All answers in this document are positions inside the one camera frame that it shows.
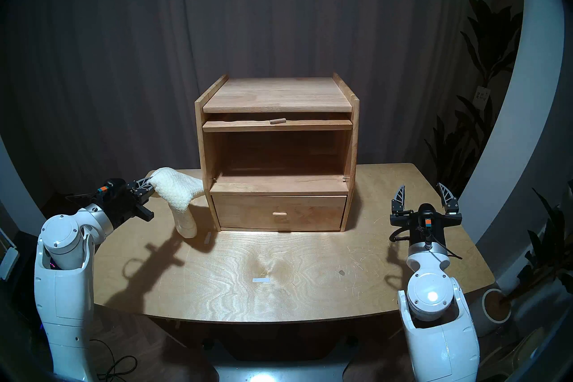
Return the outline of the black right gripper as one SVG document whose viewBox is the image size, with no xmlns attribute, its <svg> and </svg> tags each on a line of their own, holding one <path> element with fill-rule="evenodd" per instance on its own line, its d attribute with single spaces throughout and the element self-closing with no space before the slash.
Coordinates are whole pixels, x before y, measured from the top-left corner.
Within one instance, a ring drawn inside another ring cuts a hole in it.
<svg viewBox="0 0 573 382">
<path fill-rule="evenodd" d="M 405 185 L 400 186 L 391 200 L 390 223 L 398 227 L 389 237 L 390 242 L 408 241 L 416 243 L 438 243 L 445 247 L 444 228 L 459 226 L 462 215 L 457 198 L 438 182 L 442 207 L 445 214 L 438 212 L 430 203 L 423 203 L 418 211 L 404 210 Z"/>
</svg>

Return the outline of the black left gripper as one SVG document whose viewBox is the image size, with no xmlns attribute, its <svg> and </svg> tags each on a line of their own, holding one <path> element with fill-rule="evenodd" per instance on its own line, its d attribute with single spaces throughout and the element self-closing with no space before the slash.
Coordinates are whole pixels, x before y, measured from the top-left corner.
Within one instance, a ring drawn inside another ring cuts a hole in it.
<svg viewBox="0 0 573 382">
<path fill-rule="evenodd" d="M 144 205 L 155 189 L 149 177 L 133 181 L 133 188 L 110 189 L 104 194 L 104 213 L 117 229 L 131 218 L 150 222 L 154 213 Z"/>
</svg>

